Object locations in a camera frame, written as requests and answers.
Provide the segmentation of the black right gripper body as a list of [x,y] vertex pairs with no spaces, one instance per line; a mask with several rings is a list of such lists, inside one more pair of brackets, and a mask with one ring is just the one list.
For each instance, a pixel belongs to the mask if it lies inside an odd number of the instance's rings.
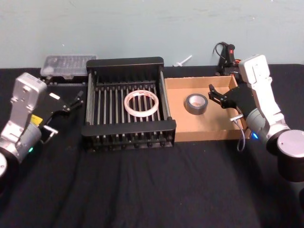
[[250,114],[256,109],[252,91],[246,84],[240,84],[226,92],[220,106],[223,109],[234,108],[241,114]]

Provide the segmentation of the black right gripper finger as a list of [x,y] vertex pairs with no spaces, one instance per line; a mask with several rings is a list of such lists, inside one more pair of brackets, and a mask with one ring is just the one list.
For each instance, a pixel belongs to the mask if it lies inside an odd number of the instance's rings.
[[219,93],[212,84],[209,84],[209,99],[224,99],[224,95]]
[[221,108],[225,108],[222,104],[222,101],[224,101],[225,96],[219,93],[208,93],[209,99],[214,101],[215,103],[219,104]]

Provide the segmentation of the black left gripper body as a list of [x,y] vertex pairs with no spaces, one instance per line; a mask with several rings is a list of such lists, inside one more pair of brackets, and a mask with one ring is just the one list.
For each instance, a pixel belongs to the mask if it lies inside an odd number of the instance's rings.
[[41,103],[35,108],[31,123],[37,127],[48,124],[57,115],[66,115],[71,111],[71,107],[58,95],[47,94]]

